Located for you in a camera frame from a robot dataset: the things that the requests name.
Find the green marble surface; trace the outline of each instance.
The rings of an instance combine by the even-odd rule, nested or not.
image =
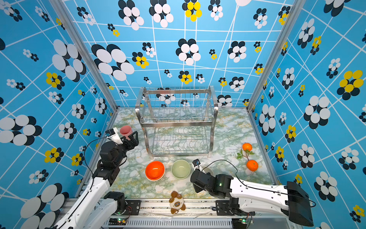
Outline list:
[[[119,130],[124,125],[130,125],[133,131],[138,131],[139,145],[128,151],[128,160],[120,167],[121,171],[109,191],[124,192],[127,198],[170,198],[172,191],[178,191],[184,198],[213,198],[205,191],[195,193],[190,182],[190,175],[186,179],[178,180],[171,173],[171,166],[176,160],[184,159],[191,164],[197,158],[202,165],[225,159],[236,166],[240,179],[261,184],[272,183],[245,109],[219,109],[211,158],[207,158],[207,156],[155,157],[153,160],[161,161],[165,166],[165,174],[158,181],[149,181],[145,176],[145,168],[153,160],[150,160],[147,154],[143,132],[134,108],[119,110],[113,127]],[[246,158],[236,158],[236,153],[240,152],[243,143],[250,143],[253,146],[255,155],[251,155],[249,158],[256,160],[259,164],[259,168],[255,172],[247,169]],[[224,161],[215,162],[210,168],[215,175],[222,173],[235,176],[236,172],[229,163]]]

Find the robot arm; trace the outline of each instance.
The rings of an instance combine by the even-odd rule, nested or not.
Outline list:
[[[247,215],[260,211],[287,216],[290,221],[313,226],[308,194],[296,183],[287,185],[264,185],[239,180],[229,175],[213,177],[198,169],[197,160],[193,162],[195,171],[191,182],[196,193],[205,190],[218,198],[230,198],[228,210],[235,215]]]
[[[124,193],[108,192],[102,203],[91,214],[99,199],[116,179],[121,162],[127,159],[127,151],[134,149],[139,144],[137,131],[128,136],[130,140],[127,140],[126,137],[119,138],[117,128],[107,130],[106,135],[111,141],[105,142],[101,147],[101,159],[93,173],[92,182],[88,183],[75,204],[52,229],[82,229],[84,227],[98,229],[113,213],[121,213],[126,210]]]

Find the blue wallpaper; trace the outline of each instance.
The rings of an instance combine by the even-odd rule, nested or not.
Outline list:
[[[112,111],[48,1],[0,9],[0,228],[49,227]]]
[[[252,115],[314,228],[366,228],[366,2],[307,0]]]
[[[246,106],[293,0],[64,1],[119,106],[140,87],[207,88]]]

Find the stainless steel dish rack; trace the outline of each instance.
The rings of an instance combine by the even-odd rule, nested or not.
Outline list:
[[[206,89],[142,87],[135,110],[151,159],[211,157],[219,110],[213,86]]]

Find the plush toy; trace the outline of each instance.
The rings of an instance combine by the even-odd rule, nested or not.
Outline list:
[[[172,198],[170,198],[169,204],[171,207],[170,212],[172,214],[177,214],[179,210],[184,211],[186,209],[182,195],[178,194],[176,191],[172,192]]]

